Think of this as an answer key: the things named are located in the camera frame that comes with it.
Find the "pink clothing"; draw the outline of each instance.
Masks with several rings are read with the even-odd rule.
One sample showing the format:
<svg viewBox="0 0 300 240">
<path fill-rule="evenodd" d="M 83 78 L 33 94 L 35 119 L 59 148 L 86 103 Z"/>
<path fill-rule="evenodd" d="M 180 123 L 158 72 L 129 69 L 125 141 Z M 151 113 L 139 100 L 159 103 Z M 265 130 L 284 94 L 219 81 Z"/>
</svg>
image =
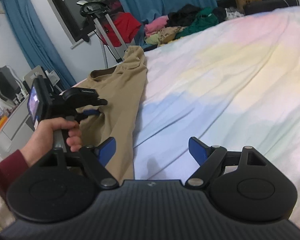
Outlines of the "pink clothing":
<svg viewBox="0 0 300 240">
<path fill-rule="evenodd" d="M 168 16 L 164 15 L 155 19 L 152 23 L 146 24 L 145 25 L 146 36 L 149 38 L 152 34 L 155 34 L 159 30 L 164 28 L 168 20 L 169 20 Z"/>
</svg>

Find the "finger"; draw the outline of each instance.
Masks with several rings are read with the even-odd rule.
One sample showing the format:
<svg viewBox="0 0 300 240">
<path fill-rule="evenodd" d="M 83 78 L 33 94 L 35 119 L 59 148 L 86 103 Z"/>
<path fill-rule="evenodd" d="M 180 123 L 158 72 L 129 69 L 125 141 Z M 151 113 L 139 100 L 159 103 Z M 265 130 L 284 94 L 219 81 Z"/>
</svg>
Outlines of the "finger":
<svg viewBox="0 0 300 240">
<path fill-rule="evenodd" d="M 79 124 L 76 121 L 68 121 L 62 117 L 46 119 L 42 121 L 44 125 L 49 126 L 53 131 L 56 130 L 68 130 L 73 128 L 79 128 Z"/>
<path fill-rule="evenodd" d="M 81 137 L 81 131 L 79 129 L 71 129 L 69 130 L 68 134 L 69 137 L 74 137 L 74 136 Z"/>
<path fill-rule="evenodd" d="M 81 145 L 82 141 L 80 137 L 69 137 L 67 138 L 67 145 L 74 146 L 74 145 Z"/>
<path fill-rule="evenodd" d="M 71 146 L 70 150 L 72 152 L 78 152 L 80 150 L 80 148 L 82 147 L 82 145 L 74 145 L 74 146 Z"/>
</svg>

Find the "black sofa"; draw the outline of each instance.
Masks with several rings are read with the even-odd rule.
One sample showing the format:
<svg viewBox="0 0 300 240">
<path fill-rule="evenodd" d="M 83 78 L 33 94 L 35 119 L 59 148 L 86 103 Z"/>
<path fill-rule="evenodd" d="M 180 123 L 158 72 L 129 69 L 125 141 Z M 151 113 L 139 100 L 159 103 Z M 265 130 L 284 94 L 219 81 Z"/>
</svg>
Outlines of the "black sofa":
<svg viewBox="0 0 300 240">
<path fill-rule="evenodd" d="M 297 6 L 298 0 L 286 0 L 289 6 Z M 219 7 L 229 8 L 237 7 L 235 0 L 219 0 L 217 1 Z M 277 8 L 288 7 L 284 0 L 262 0 L 246 4 L 243 7 L 245 15 L 255 14 L 259 12 L 269 12 Z"/>
</svg>

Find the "white bedsheet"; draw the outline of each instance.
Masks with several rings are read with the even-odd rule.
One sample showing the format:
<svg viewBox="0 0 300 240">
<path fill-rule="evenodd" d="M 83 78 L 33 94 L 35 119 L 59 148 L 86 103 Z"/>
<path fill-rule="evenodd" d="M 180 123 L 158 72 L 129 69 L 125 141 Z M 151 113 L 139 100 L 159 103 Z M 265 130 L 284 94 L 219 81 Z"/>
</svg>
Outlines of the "white bedsheet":
<svg viewBox="0 0 300 240">
<path fill-rule="evenodd" d="M 300 227 L 300 7 L 224 22 L 146 53 L 134 131 L 136 179 L 182 179 L 196 136 L 254 146 L 297 187 Z"/>
</svg>

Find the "small display screen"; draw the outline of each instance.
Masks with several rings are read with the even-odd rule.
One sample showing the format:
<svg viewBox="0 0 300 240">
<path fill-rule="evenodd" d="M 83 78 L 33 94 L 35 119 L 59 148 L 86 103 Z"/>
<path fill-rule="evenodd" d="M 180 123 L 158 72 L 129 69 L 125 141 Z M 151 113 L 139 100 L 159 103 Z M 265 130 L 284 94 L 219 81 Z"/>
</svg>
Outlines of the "small display screen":
<svg viewBox="0 0 300 240">
<path fill-rule="evenodd" d="M 28 111 L 33 122 L 35 121 L 35 114 L 37 113 L 38 106 L 39 106 L 39 98 L 37 95 L 37 91 L 33 86 L 28 101 Z"/>
</svg>

